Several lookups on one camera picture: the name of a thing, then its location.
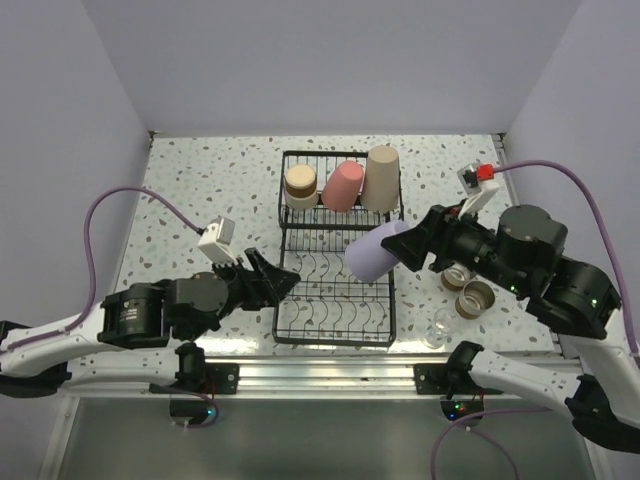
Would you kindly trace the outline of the purple plastic cup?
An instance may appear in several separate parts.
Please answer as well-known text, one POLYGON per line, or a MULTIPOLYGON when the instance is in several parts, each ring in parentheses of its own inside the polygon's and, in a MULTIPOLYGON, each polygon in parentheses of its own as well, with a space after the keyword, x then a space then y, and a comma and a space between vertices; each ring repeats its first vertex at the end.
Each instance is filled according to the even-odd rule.
POLYGON ((381 243, 387 238, 409 229, 402 220, 394 220, 367 232, 346 247, 345 263, 353 276, 366 283, 377 281, 392 270, 399 261, 381 243))

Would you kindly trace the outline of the beige plastic cup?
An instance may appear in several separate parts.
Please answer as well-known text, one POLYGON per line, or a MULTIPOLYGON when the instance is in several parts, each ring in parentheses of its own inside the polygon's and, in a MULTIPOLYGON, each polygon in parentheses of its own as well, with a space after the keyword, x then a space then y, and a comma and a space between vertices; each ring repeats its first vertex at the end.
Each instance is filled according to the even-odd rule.
POLYGON ((367 155, 361 192, 362 206, 376 213, 394 210, 399 202, 399 154, 390 146, 376 146, 367 155))

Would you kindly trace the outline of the steel cup cork base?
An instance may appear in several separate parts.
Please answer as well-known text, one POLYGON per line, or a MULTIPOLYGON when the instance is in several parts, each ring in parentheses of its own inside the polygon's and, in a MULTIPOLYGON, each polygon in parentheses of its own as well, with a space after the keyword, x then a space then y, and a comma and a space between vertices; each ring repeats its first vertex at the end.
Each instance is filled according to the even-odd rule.
POLYGON ((318 203, 317 176, 306 164, 291 166, 284 177, 286 205, 294 210, 308 210, 318 203))

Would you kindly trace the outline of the red pink plastic cup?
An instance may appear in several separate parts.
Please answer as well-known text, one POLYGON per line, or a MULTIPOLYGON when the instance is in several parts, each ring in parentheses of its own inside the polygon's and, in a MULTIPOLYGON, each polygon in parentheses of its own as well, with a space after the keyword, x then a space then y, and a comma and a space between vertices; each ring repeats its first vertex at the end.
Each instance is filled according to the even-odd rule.
POLYGON ((363 167, 355 161, 340 163, 322 191, 324 206, 333 212, 347 212, 356 203, 364 178, 363 167))

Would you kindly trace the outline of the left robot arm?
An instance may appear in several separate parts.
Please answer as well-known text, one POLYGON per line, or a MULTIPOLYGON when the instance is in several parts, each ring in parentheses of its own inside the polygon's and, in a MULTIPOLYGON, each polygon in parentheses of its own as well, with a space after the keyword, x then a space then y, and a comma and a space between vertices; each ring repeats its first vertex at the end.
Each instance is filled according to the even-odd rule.
POLYGON ((219 264, 187 278, 136 283, 91 306, 78 320, 37 328, 1 324, 1 393, 41 398, 89 383, 145 383, 202 394, 211 379, 196 341, 236 310, 277 307, 299 274, 255 248, 250 265, 219 264))

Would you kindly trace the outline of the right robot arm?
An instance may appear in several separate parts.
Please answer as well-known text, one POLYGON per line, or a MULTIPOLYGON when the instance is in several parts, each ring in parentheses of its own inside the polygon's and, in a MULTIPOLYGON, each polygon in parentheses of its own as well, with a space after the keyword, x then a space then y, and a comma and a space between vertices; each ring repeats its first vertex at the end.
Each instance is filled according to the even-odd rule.
POLYGON ((621 296, 601 269, 564 256, 567 233, 536 206, 507 208, 490 230, 455 206, 436 205, 416 227, 381 245, 413 272, 434 255, 435 273, 459 264, 505 289, 572 344, 589 368, 582 375, 553 372, 463 341, 435 378, 449 397, 490 390, 517 395, 570 418, 603 448, 637 453, 639 365, 625 336, 621 296))

